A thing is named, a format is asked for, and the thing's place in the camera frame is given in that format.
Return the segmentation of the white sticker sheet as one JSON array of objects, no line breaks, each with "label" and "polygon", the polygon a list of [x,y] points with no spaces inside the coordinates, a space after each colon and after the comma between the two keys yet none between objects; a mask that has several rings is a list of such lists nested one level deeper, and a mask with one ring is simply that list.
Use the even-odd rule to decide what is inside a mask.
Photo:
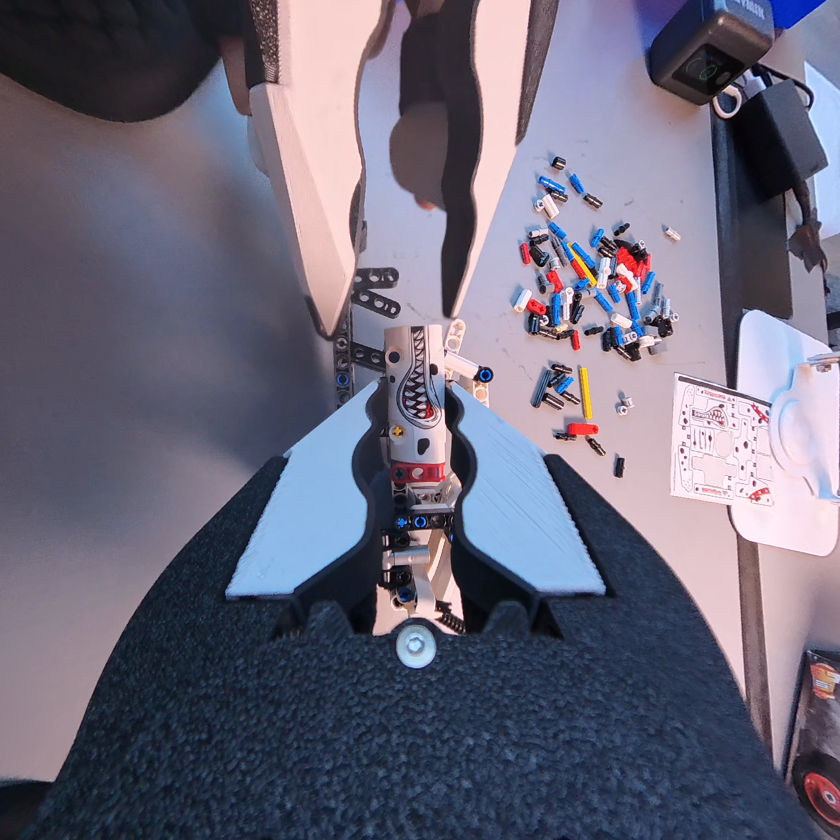
[{"label": "white sticker sheet", "polygon": [[675,374],[670,493],[725,505],[774,505],[770,404]]}]

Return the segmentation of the black box device with display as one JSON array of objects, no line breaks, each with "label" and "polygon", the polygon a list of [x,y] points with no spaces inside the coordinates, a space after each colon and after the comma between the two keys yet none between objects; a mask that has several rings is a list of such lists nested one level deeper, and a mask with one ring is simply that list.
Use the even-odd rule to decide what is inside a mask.
[{"label": "black box device with display", "polygon": [[759,62],[773,43],[768,1],[686,1],[650,46],[648,75],[700,106]]}]

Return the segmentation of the pile of small toy pieces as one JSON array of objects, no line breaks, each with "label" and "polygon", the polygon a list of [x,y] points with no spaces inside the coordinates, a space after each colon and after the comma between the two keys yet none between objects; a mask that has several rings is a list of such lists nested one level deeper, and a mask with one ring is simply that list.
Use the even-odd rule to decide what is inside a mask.
[{"label": "pile of small toy pieces", "polygon": [[[658,327],[644,324],[657,278],[649,254],[617,243],[595,223],[591,236],[539,222],[520,237],[528,264],[499,283],[508,326],[494,348],[505,359],[494,406],[540,445],[557,446],[568,423],[600,428],[593,450],[627,483],[670,489],[676,368]],[[593,419],[583,415],[579,367],[588,370]]]}]

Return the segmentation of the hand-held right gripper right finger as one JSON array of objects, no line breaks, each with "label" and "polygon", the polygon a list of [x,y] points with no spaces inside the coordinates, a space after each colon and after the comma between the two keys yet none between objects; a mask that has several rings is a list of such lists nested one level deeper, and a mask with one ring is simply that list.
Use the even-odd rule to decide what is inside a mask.
[{"label": "hand-held right gripper right finger", "polygon": [[446,423],[461,484],[451,549],[461,594],[605,594],[541,448],[457,384],[447,390]]}]

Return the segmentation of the grey desk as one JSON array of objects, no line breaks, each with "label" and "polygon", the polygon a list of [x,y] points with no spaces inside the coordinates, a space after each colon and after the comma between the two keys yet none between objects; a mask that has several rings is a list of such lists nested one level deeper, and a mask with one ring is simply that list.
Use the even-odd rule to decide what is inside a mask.
[{"label": "grey desk", "polygon": [[[530,129],[465,299],[493,408],[650,541],[743,684],[736,533],[669,496],[675,371],[725,382],[711,112],[644,51],[681,2],[561,2]],[[539,165],[568,158],[645,228],[681,322],[622,364],[587,342],[608,456],[534,411],[545,349],[505,295]],[[191,537],[334,407],[330,348],[288,278],[267,179],[220,67],[171,114],[101,122],[2,79],[2,776],[52,780],[137,605]]]}]

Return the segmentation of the white book stand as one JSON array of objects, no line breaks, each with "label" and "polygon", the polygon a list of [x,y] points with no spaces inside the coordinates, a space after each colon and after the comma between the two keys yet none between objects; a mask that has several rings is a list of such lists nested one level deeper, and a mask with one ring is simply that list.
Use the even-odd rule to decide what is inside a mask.
[{"label": "white book stand", "polygon": [[770,404],[759,461],[770,494],[737,500],[735,529],[745,539],[825,556],[838,535],[838,356],[763,311],[741,320],[738,390]]}]

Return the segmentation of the toy truck box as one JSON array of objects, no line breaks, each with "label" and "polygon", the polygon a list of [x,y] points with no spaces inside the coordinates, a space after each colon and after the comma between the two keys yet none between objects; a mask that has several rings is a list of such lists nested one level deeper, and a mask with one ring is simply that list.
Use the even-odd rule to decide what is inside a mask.
[{"label": "toy truck box", "polygon": [[825,838],[839,838],[839,653],[802,661],[785,778]]}]

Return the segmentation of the toy truck chassis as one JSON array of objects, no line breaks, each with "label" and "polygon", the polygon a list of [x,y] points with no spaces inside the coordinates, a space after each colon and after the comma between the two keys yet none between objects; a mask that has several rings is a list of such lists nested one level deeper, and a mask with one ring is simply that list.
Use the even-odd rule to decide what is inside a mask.
[{"label": "toy truck chassis", "polygon": [[[423,488],[392,480],[387,435],[388,381],[385,373],[385,334],[378,347],[358,343],[354,337],[354,309],[376,312],[395,319],[400,305],[382,295],[398,280],[394,268],[358,268],[353,279],[350,301],[343,310],[333,338],[333,367],[337,406],[349,401],[356,386],[358,368],[381,375],[385,385],[385,414],[381,429],[384,470],[376,477],[377,498],[384,509],[377,514],[382,535],[382,572],[379,586],[390,600],[381,607],[380,632],[409,616],[434,620],[435,602],[451,602],[453,613],[461,616],[459,591],[450,563],[454,535],[455,503],[461,491],[459,480],[451,474],[445,460],[445,480],[436,487]],[[445,390],[447,384],[464,386],[468,393],[488,405],[490,368],[460,355],[466,324],[456,319],[442,328]]]}]

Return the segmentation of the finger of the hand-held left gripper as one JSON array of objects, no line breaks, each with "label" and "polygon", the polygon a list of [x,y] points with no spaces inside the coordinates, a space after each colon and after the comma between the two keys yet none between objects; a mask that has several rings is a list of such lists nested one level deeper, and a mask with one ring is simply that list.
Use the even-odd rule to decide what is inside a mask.
[{"label": "finger of the hand-held left gripper", "polygon": [[360,253],[364,63],[381,1],[248,2],[248,96],[291,267],[321,336],[336,332]]},{"label": "finger of the hand-held left gripper", "polygon": [[517,149],[530,2],[447,1],[438,78],[447,113],[444,315],[458,315]]}]

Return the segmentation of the black power adapter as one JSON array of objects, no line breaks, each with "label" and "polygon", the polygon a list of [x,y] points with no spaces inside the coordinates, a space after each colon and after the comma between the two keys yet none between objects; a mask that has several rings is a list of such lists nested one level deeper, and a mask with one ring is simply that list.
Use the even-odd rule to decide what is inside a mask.
[{"label": "black power adapter", "polygon": [[827,166],[826,153],[793,80],[756,93],[729,122],[761,201],[783,194]]}]

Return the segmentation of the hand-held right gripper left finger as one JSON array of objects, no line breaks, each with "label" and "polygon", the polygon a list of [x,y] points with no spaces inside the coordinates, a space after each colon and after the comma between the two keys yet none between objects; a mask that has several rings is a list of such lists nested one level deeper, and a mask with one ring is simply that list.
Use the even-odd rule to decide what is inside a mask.
[{"label": "hand-held right gripper left finger", "polygon": [[384,468],[385,385],[367,385],[285,454],[225,595],[359,601],[382,568],[371,483]]}]

